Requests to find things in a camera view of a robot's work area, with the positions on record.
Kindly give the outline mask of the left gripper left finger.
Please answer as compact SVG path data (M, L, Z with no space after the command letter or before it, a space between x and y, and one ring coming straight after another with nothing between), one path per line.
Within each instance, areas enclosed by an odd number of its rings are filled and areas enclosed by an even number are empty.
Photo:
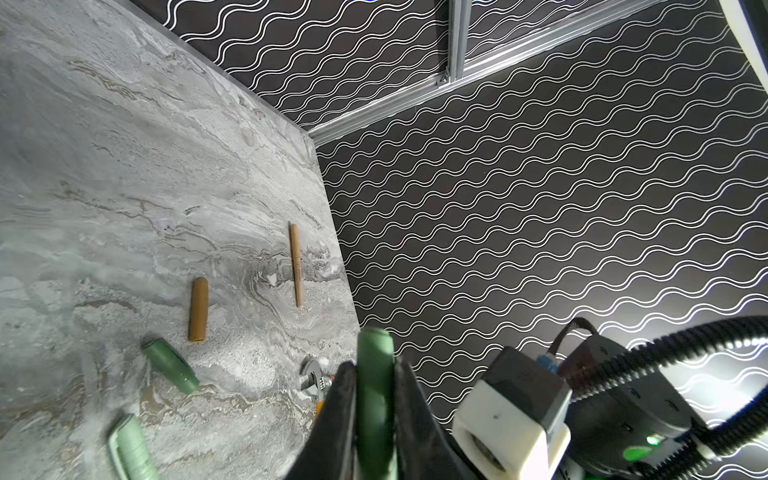
M356 435L357 372L342 363L310 436L285 479L352 479Z

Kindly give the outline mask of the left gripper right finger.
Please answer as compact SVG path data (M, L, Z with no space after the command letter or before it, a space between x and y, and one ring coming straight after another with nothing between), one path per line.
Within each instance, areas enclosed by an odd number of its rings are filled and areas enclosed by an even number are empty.
M395 449L399 479L473 479L433 417L411 366L396 360Z

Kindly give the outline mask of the tan pen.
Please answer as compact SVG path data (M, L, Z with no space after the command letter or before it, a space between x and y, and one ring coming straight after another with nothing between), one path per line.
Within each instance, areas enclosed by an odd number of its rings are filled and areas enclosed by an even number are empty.
M299 309L304 307L304 291L302 284L302 255L300 248L299 228L295 223L289 225L290 253L292 260L292 271L294 277L294 291L296 306Z

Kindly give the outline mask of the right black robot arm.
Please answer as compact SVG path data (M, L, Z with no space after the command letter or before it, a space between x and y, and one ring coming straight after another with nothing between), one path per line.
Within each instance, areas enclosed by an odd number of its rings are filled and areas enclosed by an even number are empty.
M573 389L558 479L690 479L767 432L761 390L709 427L662 368L767 341L764 316L694 326L629 350L592 332L558 367Z

